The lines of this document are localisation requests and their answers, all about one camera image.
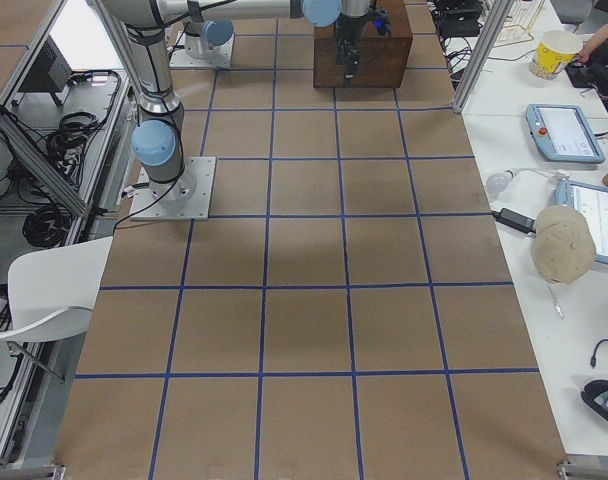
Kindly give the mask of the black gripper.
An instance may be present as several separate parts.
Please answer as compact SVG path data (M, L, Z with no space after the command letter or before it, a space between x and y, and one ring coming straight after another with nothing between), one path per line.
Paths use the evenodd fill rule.
M344 80L355 75L355 62L359 58L358 43L364 30L363 17L351 17L341 13L335 22L336 63L344 64Z

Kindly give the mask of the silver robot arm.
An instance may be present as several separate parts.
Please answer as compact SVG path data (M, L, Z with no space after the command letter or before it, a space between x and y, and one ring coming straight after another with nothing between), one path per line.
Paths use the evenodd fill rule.
M192 58L205 58L226 44L234 35L230 20L188 21L184 25L184 50Z
M120 54L134 63L142 123L132 147L148 175L156 204L182 206L195 196L196 175L189 170L181 140L184 108L171 75L166 29L182 20L301 18L318 28L335 27L336 63L351 80L359 65L365 25L375 17L374 1L102 1L127 38Z

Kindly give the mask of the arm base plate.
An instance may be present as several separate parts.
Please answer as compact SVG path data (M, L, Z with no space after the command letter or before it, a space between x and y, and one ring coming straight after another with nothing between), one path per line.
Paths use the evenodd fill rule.
M170 59L172 69L228 69L231 65L234 35L225 43L211 44L203 36L183 36Z
M148 185L134 192L129 213L136 221L206 220L216 162L215 157L187 157L184 173L169 193L168 185L153 183L150 188L148 175L141 167L138 182Z

